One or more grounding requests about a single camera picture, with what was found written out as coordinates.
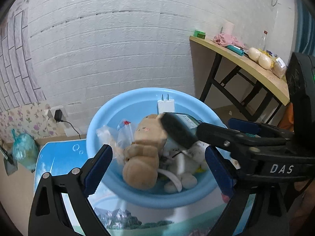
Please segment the white yellow plush toy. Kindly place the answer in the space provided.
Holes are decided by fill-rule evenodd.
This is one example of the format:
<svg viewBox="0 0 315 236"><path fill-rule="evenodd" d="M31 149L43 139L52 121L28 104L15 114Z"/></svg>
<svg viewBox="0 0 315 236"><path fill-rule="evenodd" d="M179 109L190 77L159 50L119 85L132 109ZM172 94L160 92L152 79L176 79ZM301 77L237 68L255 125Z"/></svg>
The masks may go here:
<svg viewBox="0 0 315 236"><path fill-rule="evenodd" d="M185 149L168 141L160 155L159 169L175 174L182 183L182 190L192 189L198 183L195 175L209 170L205 160L207 147L207 143L196 142L190 149ZM164 191L169 194L177 193L173 182L169 178L164 185Z"/></svg>

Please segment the black green shampoo bottle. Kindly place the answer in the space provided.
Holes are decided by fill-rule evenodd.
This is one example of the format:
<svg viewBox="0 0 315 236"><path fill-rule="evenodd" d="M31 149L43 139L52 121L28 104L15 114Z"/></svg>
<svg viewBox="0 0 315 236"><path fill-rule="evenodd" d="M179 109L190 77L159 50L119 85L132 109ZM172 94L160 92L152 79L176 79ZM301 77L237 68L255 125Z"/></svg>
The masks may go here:
<svg viewBox="0 0 315 236"><path fill-rule="evenodd" d="M185 149L190 149L196 142L207 143L207 140L200 140L196 134L202 122L189 114L165 112L159 121L168 137Z"/></svg>

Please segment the white power adapter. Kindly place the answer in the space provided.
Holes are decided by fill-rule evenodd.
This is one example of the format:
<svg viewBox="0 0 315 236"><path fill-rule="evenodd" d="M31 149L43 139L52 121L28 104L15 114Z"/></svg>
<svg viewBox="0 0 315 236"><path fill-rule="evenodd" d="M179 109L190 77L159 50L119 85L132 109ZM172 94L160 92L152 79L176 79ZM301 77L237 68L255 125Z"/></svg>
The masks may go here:
<svg viewBox="0 0 315 236"><path fill-rule="evenodd" d="M165 113L165 112L175 112L175 100L169 98L169 95L166 95L166 98L164 95L162 95L161 100L157 101L157 111L159 114Z"/></svg>

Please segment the tan plush bear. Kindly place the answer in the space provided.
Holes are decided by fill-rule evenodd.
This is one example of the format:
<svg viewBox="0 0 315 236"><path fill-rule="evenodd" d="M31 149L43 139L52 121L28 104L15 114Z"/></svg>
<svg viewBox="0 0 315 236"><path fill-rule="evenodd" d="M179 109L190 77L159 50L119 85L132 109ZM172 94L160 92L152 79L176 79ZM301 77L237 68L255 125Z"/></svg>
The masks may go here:
<svg viewBox="0 0 315 236"><path fill-rule="evenodd" d="M167 141L159 119L158 114L144 117L136 128L134 141L123 150L123 179L138 190L149 190L157 182L159 158Z"/></svg>

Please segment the clear zip bag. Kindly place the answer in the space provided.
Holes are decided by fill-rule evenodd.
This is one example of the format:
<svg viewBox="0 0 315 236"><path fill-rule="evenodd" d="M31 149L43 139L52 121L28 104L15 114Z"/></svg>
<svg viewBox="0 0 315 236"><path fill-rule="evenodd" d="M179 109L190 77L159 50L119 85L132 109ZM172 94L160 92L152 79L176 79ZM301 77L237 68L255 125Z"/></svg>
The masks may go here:
<svg viewBox="0 0 315 236"><path fill-rule="evenodd" d="M113 158L120 166L124 165L123 150L134 141L136 128L137 124L123 119L116 128L103 125L103 127L96 130L99 143L111 146Z"/></svg>

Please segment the white plastic hook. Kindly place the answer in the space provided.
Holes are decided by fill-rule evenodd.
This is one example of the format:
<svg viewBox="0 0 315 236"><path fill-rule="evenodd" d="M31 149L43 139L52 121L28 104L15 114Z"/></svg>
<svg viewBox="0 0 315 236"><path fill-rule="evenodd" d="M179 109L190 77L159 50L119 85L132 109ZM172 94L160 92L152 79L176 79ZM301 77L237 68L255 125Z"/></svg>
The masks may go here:
<svg viewBox="0 0 315 236"><path fill-rule="evenodd" d="M177 192L181 192L182 191L182 183L181 181L178 179L178 177L173 174L170 171L164 170L164 169L158 169L157 170L160 174L163 174L164 176L166 176L167 178L169 178L169 180L171 180L177 190Z"/></svg>

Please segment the wooden side table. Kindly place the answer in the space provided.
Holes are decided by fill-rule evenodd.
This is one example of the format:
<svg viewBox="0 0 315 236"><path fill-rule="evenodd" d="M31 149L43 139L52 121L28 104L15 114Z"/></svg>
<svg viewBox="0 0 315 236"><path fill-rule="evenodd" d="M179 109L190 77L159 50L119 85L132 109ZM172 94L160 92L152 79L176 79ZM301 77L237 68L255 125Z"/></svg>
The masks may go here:
<svg viewBox="0 0 315 236"><path fill-rule="evenodd" d="M276 125L289 104L283 79L211 40L189 37L194 95L223 120Z"/></svg>

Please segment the dustpan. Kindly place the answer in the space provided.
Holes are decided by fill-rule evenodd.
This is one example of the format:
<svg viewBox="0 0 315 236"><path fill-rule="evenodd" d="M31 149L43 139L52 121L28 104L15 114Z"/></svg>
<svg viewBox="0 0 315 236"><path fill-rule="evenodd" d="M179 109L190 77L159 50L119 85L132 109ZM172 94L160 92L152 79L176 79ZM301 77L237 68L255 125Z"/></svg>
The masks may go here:
<svg viewBox="0 0 315 236"><path fill-rule="evenodd" d="M10 176L18 170L18 163L12 156L12 151L7 151L3 146L1 146L1 154L4 157L3 162L6 174Z"/></svg>

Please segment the teal garbage bag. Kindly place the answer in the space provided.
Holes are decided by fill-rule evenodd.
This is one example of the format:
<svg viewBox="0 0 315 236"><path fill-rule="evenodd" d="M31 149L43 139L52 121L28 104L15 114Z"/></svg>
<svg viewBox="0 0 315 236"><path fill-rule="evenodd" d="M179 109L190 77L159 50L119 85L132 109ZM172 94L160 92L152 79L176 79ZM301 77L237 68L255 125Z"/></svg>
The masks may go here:
<svg viewBox="0 0 315 236"><path fill-rule="evenodd" d="M39 154L35 140L27 133L16 135L14 129L11 133L13 136L12 156L23 167L34 172Z"/></svg>

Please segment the jar on shelf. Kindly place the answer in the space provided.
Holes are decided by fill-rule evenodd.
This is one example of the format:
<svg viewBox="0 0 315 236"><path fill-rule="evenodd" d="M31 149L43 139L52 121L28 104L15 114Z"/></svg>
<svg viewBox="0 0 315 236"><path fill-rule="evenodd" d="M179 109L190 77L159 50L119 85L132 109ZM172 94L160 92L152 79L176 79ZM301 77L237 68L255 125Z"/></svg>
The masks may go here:
<svg viewBox="0 0 315 236"><path fill-rule="evenodd" d="M281 58L276 58L272 72L278 77L278 78L283 78L287 71L287 65L284 63L284 61Z"/></svg>

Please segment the blue plastic basin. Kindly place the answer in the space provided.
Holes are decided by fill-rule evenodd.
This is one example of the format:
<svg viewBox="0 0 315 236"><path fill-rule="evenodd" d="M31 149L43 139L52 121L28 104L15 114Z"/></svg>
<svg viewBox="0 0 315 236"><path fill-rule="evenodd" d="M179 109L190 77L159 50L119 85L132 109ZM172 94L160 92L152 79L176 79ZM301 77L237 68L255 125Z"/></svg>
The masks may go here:
<svg viewBox="0 0 315 236"><path fill-rule="evenodd" d="M170 209L195 203L217 186L205 161L205 142L177 144L162 127L165 105L184 125L205 122L223 126L206 104L173 89L146 87L107 101L88 127L86 149L93 157L103 145L112 148L102 182L132 204Z"/></svg>

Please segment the glass bottle on shelf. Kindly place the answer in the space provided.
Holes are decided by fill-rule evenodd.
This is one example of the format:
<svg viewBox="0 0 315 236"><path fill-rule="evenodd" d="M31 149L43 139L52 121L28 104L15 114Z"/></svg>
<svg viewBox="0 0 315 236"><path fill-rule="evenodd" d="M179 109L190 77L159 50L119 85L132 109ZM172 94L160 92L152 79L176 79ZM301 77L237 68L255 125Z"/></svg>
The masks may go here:
<svg viewBox="0 0 315 236"><path fill-rule="evenodd" d="M262 35L262 38L261 38L261 40L260 40L260 42L259 42L259 49L260 50L262 50L262 51L264 51L265 50L265 48L266 48L266 38L267 38L267 34L268 34L268 32L265 30L264 32L263 32L263 35Z"/></svg>

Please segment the white roll on shelf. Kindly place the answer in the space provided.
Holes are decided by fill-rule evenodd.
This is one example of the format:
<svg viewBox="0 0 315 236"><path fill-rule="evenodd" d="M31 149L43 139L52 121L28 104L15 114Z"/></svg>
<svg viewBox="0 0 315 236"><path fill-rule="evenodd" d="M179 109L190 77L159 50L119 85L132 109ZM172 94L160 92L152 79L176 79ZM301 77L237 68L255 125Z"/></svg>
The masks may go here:
<svg viewBox="0 0 315 236"><path fill-rule="evenodd" d="M223 34L227 34L227 35L232 35L233 34L233 30L234 30L234 23L232 22L229 22L229 21L226 21L223 25L223 28L222 28L222 33Z"/></svg>

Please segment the green box on shelf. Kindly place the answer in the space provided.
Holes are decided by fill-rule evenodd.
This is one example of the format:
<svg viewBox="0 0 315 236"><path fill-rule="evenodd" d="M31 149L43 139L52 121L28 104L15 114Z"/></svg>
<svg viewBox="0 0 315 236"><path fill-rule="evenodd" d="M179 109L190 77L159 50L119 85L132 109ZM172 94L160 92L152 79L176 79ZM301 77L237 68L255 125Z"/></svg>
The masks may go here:
<svg viewBox="0 0 315 236"><path fill-rule="evenodd" d="M197 38L205 39L206 33L203 31L195 30L193 36Z"/></svg>

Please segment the black wall plug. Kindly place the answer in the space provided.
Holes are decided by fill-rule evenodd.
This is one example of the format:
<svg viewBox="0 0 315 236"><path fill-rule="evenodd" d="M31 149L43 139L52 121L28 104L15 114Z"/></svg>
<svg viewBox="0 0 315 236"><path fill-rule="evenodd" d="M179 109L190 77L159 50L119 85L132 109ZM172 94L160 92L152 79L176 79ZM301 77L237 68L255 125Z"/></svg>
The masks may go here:
<svg viewBox="0 0 315 236"><path fill-rule="evenodd" d="M57 123L59 123L59 122L63 122L62 117L63 117L63 113L62 113L62 111L61 111L60 109L56 109L56 111L55 111L55 115L54 115L54 119L55 119L55 121L56 121Z"/></svg>

